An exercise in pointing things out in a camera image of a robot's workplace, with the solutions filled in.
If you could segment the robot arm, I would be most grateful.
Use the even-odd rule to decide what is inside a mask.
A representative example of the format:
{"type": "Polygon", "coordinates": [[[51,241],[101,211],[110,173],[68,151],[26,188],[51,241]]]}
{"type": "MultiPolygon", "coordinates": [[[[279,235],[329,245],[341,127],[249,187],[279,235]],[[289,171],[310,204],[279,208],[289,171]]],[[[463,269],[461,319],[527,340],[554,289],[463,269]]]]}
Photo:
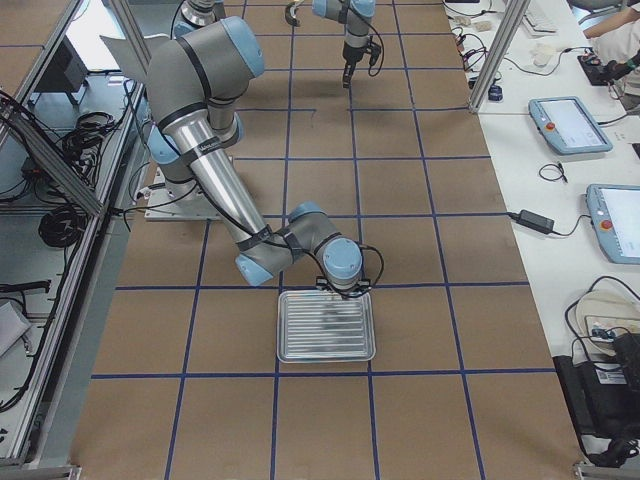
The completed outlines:
{"type": "MultiPolygon", "coordinates": [[[[384,63],[384,44],[372,26],[375,1],[312,1],[313,13],[344,26],[342,57],[345,61],[342,86],[349,89],[359,62],[369,56],[368,75],[376,76],[384,63]]],[[[182,1],[171,24],[171,37],[180,38],[194,30],[226,18],[223,1],[182,1]]]]}
{"type": "Polygon", "coordinates": [[[368,292],[362,246],[343,235],[315,203],[304,202],[274,231],[235,171],[227,148],[240,137],[234,102],[264,71],[261,47],[238,16],[223,18],[152,53],[146,77],[151,113],[178,157],[164,168],[174,184],[195,181],[220,215],[239,254],[245,280],[259,286],[310,256],[328,289],[345,298],[368,292]]]}

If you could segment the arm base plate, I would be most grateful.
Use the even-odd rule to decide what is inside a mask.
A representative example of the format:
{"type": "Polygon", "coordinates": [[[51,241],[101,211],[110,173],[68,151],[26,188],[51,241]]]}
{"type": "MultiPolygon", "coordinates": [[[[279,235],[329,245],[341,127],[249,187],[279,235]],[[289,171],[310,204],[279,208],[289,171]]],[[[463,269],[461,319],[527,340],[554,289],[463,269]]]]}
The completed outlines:
{"type": "Polygon", "coordinates": [[[159,167],[153,182],[143,187],[139,195],[147,201],[144,216],[148,221],[219,220],[217,211],[195,181],[182,185],[166,182],[159,167]]]}

